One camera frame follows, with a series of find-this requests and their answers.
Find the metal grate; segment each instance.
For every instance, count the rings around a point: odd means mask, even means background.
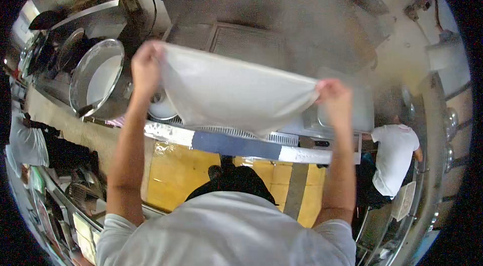
[[[256,28],[225,25],[217,27],[210,52],[245,62],[285,69],[284,44],[274,33]]]
[[[164,123],[167,123],[169,125],[174,125],[178,127],[183,127],[183,121],[179,116],[176,116],[174,118],[171,118],[169,120],[163,121]],[[241,138],[247,138],[247,139],[259,139],[256,136],[252,135],[251,133],[248,133],[243,130],[239,129],[234,129],[234,128],[229,128],[229,127],[222,127],[222,126],[204,126],[198,128],[199,130],[204,130],[207,132],[211,133],[219,133],[219,134],[225,134],[228,136],[235,136],[235,137],[241,137]],[[299,136],[297,135],[292,135],[292,134],[285,134],[285,133],[279,133],[279,132],[272,132],[270,135],[267,137],[265,140],[266,142],[273,142],[277,143],[280,145],[287,145],[291,147],[298,147],[299,146]]]

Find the shoe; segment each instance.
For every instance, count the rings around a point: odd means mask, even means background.
[[[233,157],[228,155],[220,155],[220,166],[222,173],[229,173],[235,169]]]
[[[222,174],[220,166],[210,166],[208,168],[208,177],[210,181],[215,180],[216,178],[220,177]]]

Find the white t-shirt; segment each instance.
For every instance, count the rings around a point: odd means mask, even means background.
[[[269,201],[208,193],[136,228],[106,215],[97,266],[354,265],[352,230],[342,220],[304,228]]]
[[[404,124],[391,124],[375,128],[372,141],[379,141],[372,183],[383,196],[394,198],[419,148],[418,136]]]
[[[22,123],[23,114],[12,113],[12,125],[10,128],[10,144],[7,151],[7,159],[10,165],[16,169],[19,164],[31,166],[49,166],[49,155],[45,145],[44,135],[40,129],[28,128]]]

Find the dark pants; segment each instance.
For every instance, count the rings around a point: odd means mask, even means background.
[[[219,177],[194,190],[186,201],[217,191],[252,194],[275,204],[275,200],[263,183],[262,178],[249,166],[232,166],[231,170],[225,170]]]
[[[370,154],[361,157],[361,164],[355,166],[357,207],[379,209],[391,202],[391,197],[383,196],[372,183],[372,177],[376,173],[376,164]]]
[[[49,132],[42,131],[42,133],[49,155],[49,167],[55,169],[59,176],[70,174],[71,169],[89,164],[88,147],[57,138]]]

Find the blue stripe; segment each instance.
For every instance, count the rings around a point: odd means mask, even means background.
[[[280,144],[207,132],[195,132],[191,147],[210,153],[269,160],[278,160],[281,150]]]

